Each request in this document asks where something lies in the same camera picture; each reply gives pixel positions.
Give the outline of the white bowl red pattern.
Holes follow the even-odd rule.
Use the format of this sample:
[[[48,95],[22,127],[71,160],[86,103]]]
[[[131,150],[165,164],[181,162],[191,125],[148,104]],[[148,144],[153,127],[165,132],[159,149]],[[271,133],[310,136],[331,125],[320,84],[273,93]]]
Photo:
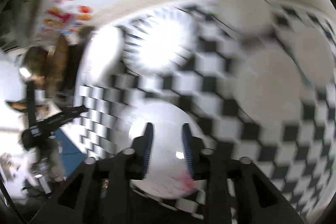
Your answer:
[[[193,181],[187,168],[183,124],[189,124],[191,133],[201,138],[207,148],[214,148],[215,143],[189,114],[169,102],[144,100],[136,106],[126,106],[114,125],[115,151],[130,147],[136,137],[143,135],[147,123],[154,128],[149,166],[144,179],[133,180],[133,185],[147,194],[167,199],[201,190],[205,183]]]

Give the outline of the white bowl with black rim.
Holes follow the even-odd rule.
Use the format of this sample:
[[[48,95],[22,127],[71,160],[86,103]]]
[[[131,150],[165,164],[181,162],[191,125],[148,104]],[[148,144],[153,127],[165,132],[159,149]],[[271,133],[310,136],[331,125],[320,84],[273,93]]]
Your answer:
[[[219,0],[215,19],[238,40],[258,38],[272,28],[272,11],[266,0]]]

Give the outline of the wooden cutting board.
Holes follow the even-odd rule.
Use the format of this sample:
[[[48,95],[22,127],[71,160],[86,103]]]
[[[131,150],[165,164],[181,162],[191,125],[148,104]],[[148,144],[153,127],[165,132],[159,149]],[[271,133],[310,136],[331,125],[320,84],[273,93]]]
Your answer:
[[[60,90],[68,64],[69,43],[64,35],[58,37],[55,50],[49,55],[45,76],[45,95],[52,98]]]

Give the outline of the white ribbed plate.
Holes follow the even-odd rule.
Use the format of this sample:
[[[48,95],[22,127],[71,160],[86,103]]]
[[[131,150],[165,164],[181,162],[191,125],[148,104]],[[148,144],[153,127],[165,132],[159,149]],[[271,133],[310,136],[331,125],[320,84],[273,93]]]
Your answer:
[[[83,82],[99,85],[114,71],[121,58],[123,32],[111,24],[95,30],[85,49]]]

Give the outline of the white bowl blue pattern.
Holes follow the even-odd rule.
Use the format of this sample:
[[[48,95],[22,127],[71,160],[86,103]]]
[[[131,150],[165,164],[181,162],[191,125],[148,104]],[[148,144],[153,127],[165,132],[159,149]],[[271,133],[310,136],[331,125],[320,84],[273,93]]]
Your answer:
[[[260,123],[291,120],[299,110],[301,76],[281,49],[259,50],[239,65],[234,96],[240,108]]]

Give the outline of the white plate with blue stripes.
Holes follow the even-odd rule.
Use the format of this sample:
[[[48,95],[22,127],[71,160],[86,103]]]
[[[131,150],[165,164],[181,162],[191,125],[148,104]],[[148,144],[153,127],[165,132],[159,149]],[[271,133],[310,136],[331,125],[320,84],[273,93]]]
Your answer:
[[[153,10],[125,27],[122,59],[137,75],[165,75],[189,61],[197,40],[193,16],[175,7]]]

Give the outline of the black white checkered mat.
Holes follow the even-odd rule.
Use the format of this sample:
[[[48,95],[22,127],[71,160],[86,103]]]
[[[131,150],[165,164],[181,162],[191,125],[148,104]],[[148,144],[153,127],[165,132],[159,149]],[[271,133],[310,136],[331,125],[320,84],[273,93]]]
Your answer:
[[[288,119],[261,123],[234,99],[234,66],[246,56],[215,20],[215,1],[185,0],[175,7],[197,20],[195,56],[166,76],[137,76],[120,65],[107,87],[78,80],[75,102],[89,109],[76,121],[82,149],[111,156],[120,112],[161,98],[190,114],[211,140],[231,143],[234,159],[250,157],[300,215],[325,209],[335,194],[335,77],[322,86],[303,84]]]

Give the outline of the colourful sticker poster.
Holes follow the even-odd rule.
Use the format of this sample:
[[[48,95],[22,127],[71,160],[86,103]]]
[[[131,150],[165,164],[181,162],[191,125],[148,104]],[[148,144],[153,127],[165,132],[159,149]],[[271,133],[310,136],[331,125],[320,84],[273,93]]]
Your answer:
[[[92,7],[81,5],[77,0],[40,0],[33,38],[51,41],[60,34],[69,36],[78,32],[92,15]]]

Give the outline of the plain white bowl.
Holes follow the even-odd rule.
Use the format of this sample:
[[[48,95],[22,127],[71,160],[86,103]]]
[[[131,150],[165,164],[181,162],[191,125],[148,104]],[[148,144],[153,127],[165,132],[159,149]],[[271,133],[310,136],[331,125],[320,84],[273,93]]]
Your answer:
[[[298,30],[293,35],[293,54],[307,80],[326,86],[333,77],[334,59],[327,38],[316,28]]]

